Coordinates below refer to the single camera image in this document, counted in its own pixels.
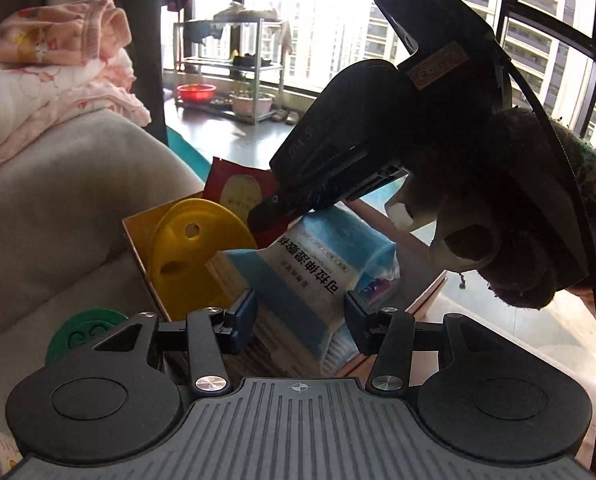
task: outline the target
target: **sticker label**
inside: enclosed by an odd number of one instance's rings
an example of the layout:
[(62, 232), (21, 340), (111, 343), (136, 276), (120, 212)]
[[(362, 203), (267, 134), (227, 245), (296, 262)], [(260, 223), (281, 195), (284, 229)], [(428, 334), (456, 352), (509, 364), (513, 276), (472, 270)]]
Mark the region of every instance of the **sticker label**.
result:
[(415, 87), (422, 90), (468, 59), (469, 56), (462, 47), (452, 41), (418, 63), (407, 72), (407, 75), (411, 78)]

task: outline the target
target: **shoes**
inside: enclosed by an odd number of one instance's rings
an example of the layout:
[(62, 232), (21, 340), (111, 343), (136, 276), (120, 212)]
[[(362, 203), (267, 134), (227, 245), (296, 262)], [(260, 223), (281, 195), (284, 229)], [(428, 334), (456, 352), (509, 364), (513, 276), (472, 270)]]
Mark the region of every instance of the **shoes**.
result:
[(292, 111), (289, 112), (289, 114), (287, 115), (286, 121), (284, 121), (284, 122), (286, 122), (287, 124), (290, 124), (291, 126), (293, 126), (294, 124), (297, 124), (298, 123), (298, 119), (299, 119), (298, 113), (297, 112), (294, 112), (292, 110)]
[(287, 118), (287, 110), (283, 110), (282, 108), (278, 108), (276, 111), (273, 112), (271, 116), (271, 120), (274, 123), (281, 123)]

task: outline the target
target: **potted plant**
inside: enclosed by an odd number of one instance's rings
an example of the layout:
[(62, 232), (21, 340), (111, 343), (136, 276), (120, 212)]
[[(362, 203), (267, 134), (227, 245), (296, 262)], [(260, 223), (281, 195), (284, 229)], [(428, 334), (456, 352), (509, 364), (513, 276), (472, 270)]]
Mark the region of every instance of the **potted plant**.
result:
[(238, 82), (236, 91), (231, 93), (231, 109), (233, 113), (244, 117), (254, 117), (254, 115), (260, 116), (269, 113), (272, 102), (272, 94), (258, 92), (257, 110), (254, 113), (254, 89), (253, 83), (250, 81)]

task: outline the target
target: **cardboard box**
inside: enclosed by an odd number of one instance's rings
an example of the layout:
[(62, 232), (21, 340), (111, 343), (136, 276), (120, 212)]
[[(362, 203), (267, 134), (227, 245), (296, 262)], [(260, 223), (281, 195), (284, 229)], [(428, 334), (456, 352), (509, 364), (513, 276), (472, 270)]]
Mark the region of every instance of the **cardboard box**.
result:
[[(129, 239), (136, 264), (142, 273), (146, 286), (151, 292), (162, 317), (168, 321), (171, 321), (171, 318), (162, 306), (158, 294), (151, 285), (146, 273), (146, 261), (148, 259), (148, 252), (150, 251), (151, 240), (158, 222), (167, 214), (169, 209), (187, 198), (201, 197), (202, 193), (182, 197), (130, 216), (122, 221), (124, 232)], [(364, 203), (355, 203), (355, 205), (359, 207), (351, 204), (351, 210), (358, 214), (367, 224), (398, 244), (396, 253), (402, 277), (399, 280), (398, 288), (390, 296), (387, 303), (394, 305), (407, 304), (409, 305), (407, 308), (408, 312), (414, 314), (416, 317), (424, 316), (429, 306), (433, 303), (433, 300), (440, 293), (444, 282), (446, 282), (446, 270), (436, 269), (428, 260), (425, 260), (424, 255), (426, 254), (427, 246), (424, 243), (417, 240), (417, 238), (412, 239), (413, 237), (408, 234), (403, 234), (395, 229), (388, 218), (369, 205)], [(373, 357), (366, 358), (366, 356), (359, 354), (341, 368), (336, 375), (338, 377), (359, 377), (364, 384), (371, 371), (373, 361)]]

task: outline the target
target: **teal mat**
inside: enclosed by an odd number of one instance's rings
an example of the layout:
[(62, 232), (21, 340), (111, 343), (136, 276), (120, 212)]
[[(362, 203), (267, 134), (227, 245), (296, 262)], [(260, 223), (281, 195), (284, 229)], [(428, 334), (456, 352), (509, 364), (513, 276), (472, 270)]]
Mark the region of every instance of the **teal mat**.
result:
[(183, 136), (168, 126), (167, 140), (169, 141), (169, 148), (171, 148), (171, 151), (185, 161), (189, 168), (191, 168), (203, 182), (207, 182), (211, 163), (191, 144), (184, 140)]

